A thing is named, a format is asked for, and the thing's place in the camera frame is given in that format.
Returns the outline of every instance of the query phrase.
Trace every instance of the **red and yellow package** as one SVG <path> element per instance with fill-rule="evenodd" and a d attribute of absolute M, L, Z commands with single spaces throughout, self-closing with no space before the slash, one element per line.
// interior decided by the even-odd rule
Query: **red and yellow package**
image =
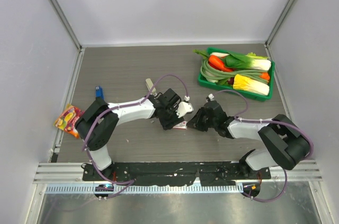
<path fill-rule="evenodd" d="M 79 108 L 68 104 L 65 111 L 54 122 L 54 125 L 58 129 L 79 138 L 79 133 L 75 129 L 74 125 L 82 114 L 83 112 Z"/>

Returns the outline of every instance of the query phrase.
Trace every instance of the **snack bag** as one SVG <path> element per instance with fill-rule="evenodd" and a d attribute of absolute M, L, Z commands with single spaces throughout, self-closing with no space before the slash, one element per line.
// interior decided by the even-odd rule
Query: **snack bag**
<path fill-rule="evenodd" d="M 74 137 L 79 138 L 79 133 L 75 129 L 75 123 L 80 118 L 83 112 L 70 104 L 67 105 L 65 111 L 54 122 L 55 127 L 64 132 L 72 134 Z"/>

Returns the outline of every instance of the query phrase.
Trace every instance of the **white panel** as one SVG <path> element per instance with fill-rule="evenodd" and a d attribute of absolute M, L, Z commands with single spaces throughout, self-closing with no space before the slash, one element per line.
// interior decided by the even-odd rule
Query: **white panel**
<path fill-rule="evenodd" d="M 48 0 L 0 4 L 0 216 L 22 223 L 77 51 Z"/>
<path fill-rule="evenodd" d="M 333 210 L 339 205 L 338 17 L 339 0 L 297 0 L 272 43 L 288 106 L 314 141 Z"/>
<path fill-rule="evenodd" d="M 58 0 L 82 44 L 264 41 L 287 0 Z"/>

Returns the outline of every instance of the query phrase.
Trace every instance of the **green crate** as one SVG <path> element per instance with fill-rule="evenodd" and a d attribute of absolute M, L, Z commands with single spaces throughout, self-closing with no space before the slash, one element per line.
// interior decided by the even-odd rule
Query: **green crate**
<path fill-rule="evenodd" d="M 232 51 L 222 50 L 222 49 L 219 49 L 219 48 L 208 48 L 207 49 L 208 54 L 211 54 L 213 52 L 235 53 L 235 52 L 232 52 Z M 257 93 L 250 93 L 250 92 L 247 92 L 247 91 L 234 90 L 233 87 L 231 87 L 231 86 L 217 85 L 216 83 L 208 82 L 206 80 L 206 78 L 201 75 L 201 73 L 199 74 L 198 82 L 199 82 L 199 85 L 207 87 L 207 88 L 211 88 L 211 89 L 215 89 L 215 90 L 219 90 L 219 91 L 225 90 L 225 89 L 234 90 L 234 91 L 241 93 L 246 98 L 251 98 L 251 99 L 257 100 L 257 101 L 266 101 L 266 100 L 270 100 L 272 98 L 272 95 L 273 95 L 274 67 L 275 67 L 275 63 L 272 61 L 271 68 L 268 71 L 271 78 L 270 78 L 270 81 L 269 81 L 270 92 L 267 96 L 260 95 L 260 94 L 257 94 Z"/>

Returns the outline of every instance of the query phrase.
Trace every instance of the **gray floor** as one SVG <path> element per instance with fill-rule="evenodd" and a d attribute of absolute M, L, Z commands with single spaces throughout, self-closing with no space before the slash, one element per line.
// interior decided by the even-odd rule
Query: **gray floor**
<path fill-rule="evenodd" d="M 272 198 L 282 186 L 265 183 L 260 197 Z M 45 195 L 38 223 L 321 223 L 308 182 L 290 182 L 286 193 L 271 203 L 251 201 L 239 193 L 122 195 L 89 202 L 93 198 L 90 194 Z"/>
<path fill-rule="evenodd" d="M 72 104 L 85 110 L 94 101 L 95 86 L 104 89 L 107 102 L 121 103 L 133 101 L 147 93 L 145 79 L 153 82 L 164 74 L 180 76 L 188 85 L 191 103 L 197 111 L 204 105 L 205 98 L 214 90 L 198 85 L 197 77 L 201 64 L 200 56 L 193 49 L 207 46 L 156 46 L 156 47 L 115 47 L 86 48 L 79 73 Z M 255 52 L 265 56 L 262 44 L 238 44 L 215 46 L 242 53 Z M 158 92 L 172 88 L 181 97 L 184 88 L 175 78 L 161 81 Z M 245 105 L 235 95 L 221 94 L 217 100 L 227 114 L 233 115 Z M 250 100 L 250 109 L 244 118 L 270 118 L 284 113 L 276 85 L 273 98 L 266 102 Z M 189 120 L 194 114 L 186 116 Z M 82 141 L 65 135 L 58 162 L 86 162 L 87 155 L 81 152 Z M 162 130 L 156 120 L 139 120 L 116 128 L 108 143 L 110 155 L 119 162 L 145 161 L 218 161 L 238 160 L 253 148 L 262 147 L 256 140 L 225 139 L 214 131 L 199 132 L 187 130 Z"/>

